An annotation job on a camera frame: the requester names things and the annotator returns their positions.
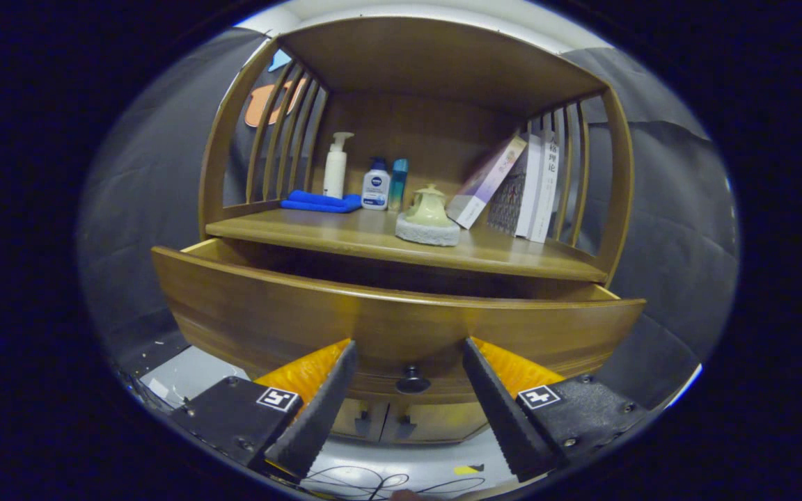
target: wooden cabinet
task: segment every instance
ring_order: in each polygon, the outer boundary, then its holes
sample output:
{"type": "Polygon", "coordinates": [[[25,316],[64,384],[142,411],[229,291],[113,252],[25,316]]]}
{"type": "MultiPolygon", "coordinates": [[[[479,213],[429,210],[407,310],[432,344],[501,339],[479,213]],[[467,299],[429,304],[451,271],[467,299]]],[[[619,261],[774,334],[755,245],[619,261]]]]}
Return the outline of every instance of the wooden cabinet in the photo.
{"type": "MultiPolygon", "coordinates": [[[[569,197],[572,155],[560,177],[569,197]]],[[[344,19],[265,42],[217,111],[200,181],[201,243],[153,248],[160,285],[189,342],[254,374],[280,367],[337,340],[359,346],[359,373],[334,432],[362,440],[465,440],[485,425],[462,371],[461,343],[474,335],[564,376],[593,371],[629,333],[644,307],[621,299],[611,281],[627,234],[633,155],[614,90],[588,71],[506,35],[435,19],[344,19]],[[292,62],[274,88],[299,90],[299,104],[277,110],[270,140],[259,127],[247,202],[222,202],[232,132],[258,74],[277,49],[292,62]],[[324,107],[315,109],[316,95],[324,107]],[[611,201],[596,255],[573,242],[588,196],[588,130],[580,112],[601,99],[611,133],[611,201]],[[456,247],[394,237],[395,214],[280,209],[293,189],[318,193],[338,130],[347,143],[348,193],[370,156],[410,162],[404,206],[421,184],[455,193],[478,159],[528,127],[553,127],[571,150],[579,136],[581,180],[574,231],[560,240],[564,209],[545,244],[484,224],[456,247]],[[315,140],[306,141],[307,134],[315,140]],[[312,151],[302,154],[304,143],[312,151]],[[262,155],[265,162],[257,162],[262,155]],[[407,364],[432,381],[401,397],[407,364]]]]}

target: teapot lid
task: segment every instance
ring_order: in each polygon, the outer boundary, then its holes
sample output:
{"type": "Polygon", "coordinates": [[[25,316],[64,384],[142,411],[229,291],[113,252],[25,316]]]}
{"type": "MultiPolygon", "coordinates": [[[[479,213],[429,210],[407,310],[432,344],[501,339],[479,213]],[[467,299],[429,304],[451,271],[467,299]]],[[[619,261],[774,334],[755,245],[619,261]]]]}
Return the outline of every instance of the teapot lid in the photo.
{"type": "Polygon", "coordinates": [[[425,188],[420,188],[419,190],[415,191],[415,193],[423,193],[423,194],[427,193],[427,194],[433,194],[433,196],[445,196],[444,193],[435,189],[435,183],[426,184],[425,188]]]}

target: blue towel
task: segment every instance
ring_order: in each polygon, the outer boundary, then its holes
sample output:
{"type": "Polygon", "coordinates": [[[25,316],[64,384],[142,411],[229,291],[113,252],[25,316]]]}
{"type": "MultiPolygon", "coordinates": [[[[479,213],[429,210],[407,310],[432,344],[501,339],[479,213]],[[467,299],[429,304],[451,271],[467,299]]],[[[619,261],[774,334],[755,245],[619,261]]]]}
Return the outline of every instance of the blue towel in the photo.
{"type": "Polygon", "coordinates": [[[283,209],[314,210],[314,212],[352,212],[361,208],[361,196],[350,193],[343,199],[328,196],[316,196],[312,193],[296,190],[290,193],[287,200],[281,200],[283,209]]]}
{"type": "Polygon", "coordinates": [[[314,193],[308,193],[302,190],[294,190],[290,193],[289,200],[290,202],[313,203],[315,205],[346,206],[346,202],[343,199],[331,196],[316,196],[314,193]]]}

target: open drawer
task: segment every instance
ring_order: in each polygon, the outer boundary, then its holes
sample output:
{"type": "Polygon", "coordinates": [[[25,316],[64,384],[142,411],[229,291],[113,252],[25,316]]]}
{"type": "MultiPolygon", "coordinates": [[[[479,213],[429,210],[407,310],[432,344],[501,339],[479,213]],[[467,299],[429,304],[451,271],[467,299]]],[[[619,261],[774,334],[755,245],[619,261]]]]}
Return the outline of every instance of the open drawer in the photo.
{"type": "Polygon", "coordinates": [[[474,335],[564,376],[602,365],[643,299],[594,283],[354,259],[210,239],[155,247],[153,263],[188,342],[255,377],[352,337],[359,373],[348,396],[399,397],[417,364],[432,387],[411,403],[475,402],[461,341],[474,335]]]}

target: lotion bottle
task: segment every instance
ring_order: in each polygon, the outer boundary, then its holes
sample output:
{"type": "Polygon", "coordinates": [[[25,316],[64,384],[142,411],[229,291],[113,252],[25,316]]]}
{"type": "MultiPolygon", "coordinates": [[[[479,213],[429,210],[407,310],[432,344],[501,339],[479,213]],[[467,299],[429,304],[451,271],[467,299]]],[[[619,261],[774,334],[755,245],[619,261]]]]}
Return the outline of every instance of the lotion bottle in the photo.
{"type": "Polygon", "coordinates": [[[386,160],[373,157],[370,172],[363,175],[361,207],[370,210],[385,210],[388,207],[388,172],[386,160]]]}
{"type": "Polygon", "coordinates": [[[333,134],[334,142],[330,145],[330,152],[327,153],[327,162],[324,166],[324,195],[334,198],[344,196],[343,187],[345,184],[345,164],[348,157],[343,152],[345,140],[354,136],[350,132],[337,132],[333,134]]]}

